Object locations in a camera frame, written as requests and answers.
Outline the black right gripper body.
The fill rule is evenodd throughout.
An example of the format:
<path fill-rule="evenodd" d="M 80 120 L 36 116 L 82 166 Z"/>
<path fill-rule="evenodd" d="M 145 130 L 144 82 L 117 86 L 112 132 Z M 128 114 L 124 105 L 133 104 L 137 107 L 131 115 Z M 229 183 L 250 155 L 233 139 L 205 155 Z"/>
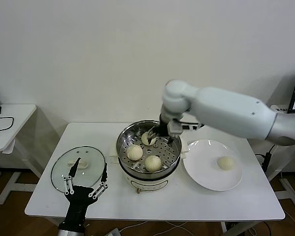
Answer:
<path fill-rule="evenodd" d="M 172 119 L 166 113 L 161 113 L 159 116 L 159 124 L 155 127 L 157 136 L 170 136 L 168 124 Z"/>

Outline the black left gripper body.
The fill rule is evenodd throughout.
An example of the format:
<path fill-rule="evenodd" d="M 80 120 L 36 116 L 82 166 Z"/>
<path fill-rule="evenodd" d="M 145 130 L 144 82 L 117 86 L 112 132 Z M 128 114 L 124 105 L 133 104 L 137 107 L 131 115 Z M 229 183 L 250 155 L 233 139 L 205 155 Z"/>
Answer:
<path fill-rule="evenodd" d="M 65 217 L 65 222 L 84 223 L 86 218 L 87 208 L 94 204 L 98 198 L 95 198 L 90 193 L 93 192 L 93 188 L 84 186 L 73 186 L 74 193 L 68 193 L 65 195 L 69 201 L 69 208 Z"/>

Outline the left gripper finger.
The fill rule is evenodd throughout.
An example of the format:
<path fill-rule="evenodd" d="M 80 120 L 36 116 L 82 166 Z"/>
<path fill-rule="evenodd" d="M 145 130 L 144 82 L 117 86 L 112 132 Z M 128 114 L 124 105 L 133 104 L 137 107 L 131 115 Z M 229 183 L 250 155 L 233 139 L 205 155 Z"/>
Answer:
<path fill-rule="evenodd" d="M 89 198 L 98 199 L 106 191 L 106 189 L 108 188 L 108 185 L 106 183 L 107 178 L 108 178 L 107 163 L 105 163 L 104 170 L 103 170 L 101 180 L 100 180 L 100 185 L 97 189 L 95 189 L 94 191 L 89 193 L 89 195 L 88 195 Z"/>
<path fill-rule="evenodd" d="M 69 174 L 67 177 L 63 177 L 63 181 L 64 181 L 64 194 L 65 195 L 73 195 L 74 194 L 74 190 L 73 190 L 73 178 L 76 175 L 77 169 L 78 169 L 78 165 L 80 162 L 81 158 L 78 157 L 78 159 L 76 160 L 76 162 L 73 164 L 73 166 L 70 168 Z"/>

